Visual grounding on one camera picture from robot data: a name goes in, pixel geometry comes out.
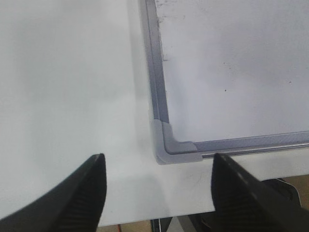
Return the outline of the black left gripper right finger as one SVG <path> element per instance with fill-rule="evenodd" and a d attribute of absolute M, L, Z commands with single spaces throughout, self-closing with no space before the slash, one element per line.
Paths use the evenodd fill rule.
<path fill-rule="evenodd" d="M 307 232 L 309 212 L 259 181 L 226 154 L 211 174 L 215 232 Z"/>

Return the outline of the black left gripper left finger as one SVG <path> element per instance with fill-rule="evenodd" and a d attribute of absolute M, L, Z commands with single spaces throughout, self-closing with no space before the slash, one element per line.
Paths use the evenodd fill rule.
<path fill-rule="evenodd" d="M 2 232 L 95 232 L 106 200 L 104 154 L 92 155 L 48 193 L 1 219 Z"/>

